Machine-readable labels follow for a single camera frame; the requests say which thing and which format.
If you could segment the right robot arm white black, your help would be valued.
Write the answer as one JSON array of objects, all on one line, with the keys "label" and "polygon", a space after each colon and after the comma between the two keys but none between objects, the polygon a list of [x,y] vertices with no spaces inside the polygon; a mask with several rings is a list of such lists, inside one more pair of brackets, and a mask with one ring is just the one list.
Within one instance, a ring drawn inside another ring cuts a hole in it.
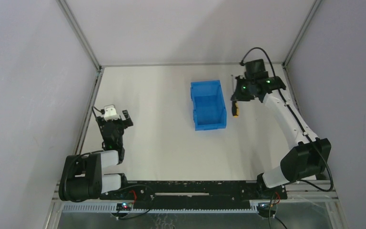
[{"label": "right robot arm white black", "polygon": [[[231,96],[232,114],[239,115],[238,102],[255,99],[265,105],[274,115],[289,147],[289,152],[280,164],[257,176],[257,184],[262,191],[285,186],[294,182],[305,182],[320,191],[330,192],[334,188],[332,171],[328,165],[331,143],[320,138],[303,120],[291,101],[286,85],[278,76],[264,78],[234,77],[236,81]],[[330,186],[327,189],[306,180],[306,177],[328,173]]]}]

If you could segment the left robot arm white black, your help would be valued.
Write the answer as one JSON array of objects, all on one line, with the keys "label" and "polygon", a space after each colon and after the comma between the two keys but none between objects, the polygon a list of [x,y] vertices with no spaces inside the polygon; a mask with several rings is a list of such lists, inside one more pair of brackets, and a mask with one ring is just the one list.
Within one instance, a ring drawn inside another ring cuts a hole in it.
[{"label": "left robot arm white black", "polygon": [[123,118],[113,106],[101,110],[95,116],[102,136],[102,149],[66,157],[59,184],[62,201],[83,202],[98,199],[102,194],[119,190],[123,174],[105,174],[104,169],[119,165],[124,160],[123,135],[125,129],[133,126],[127,110]]}]

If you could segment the yellow black handled screwdriver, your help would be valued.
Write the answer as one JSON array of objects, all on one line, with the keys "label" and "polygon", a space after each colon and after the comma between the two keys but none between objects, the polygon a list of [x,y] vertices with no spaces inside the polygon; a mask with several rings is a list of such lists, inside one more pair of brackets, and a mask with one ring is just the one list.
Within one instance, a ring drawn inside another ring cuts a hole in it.
[{"label": "yellow black handled screwdriver", "polygon": [[232,109],[231,109],[231,112],[232,112],[232,116],[233,117],[238,117],[239,116],[239,112],[238,112],[238,105],[237,105],[237,101],[236,99],[234,98],[234,94],[235,94],[235,76],[234,75],[231,75],[231,82],[232,82],[232,96],[231,96],[231,102],[232,102]]}]

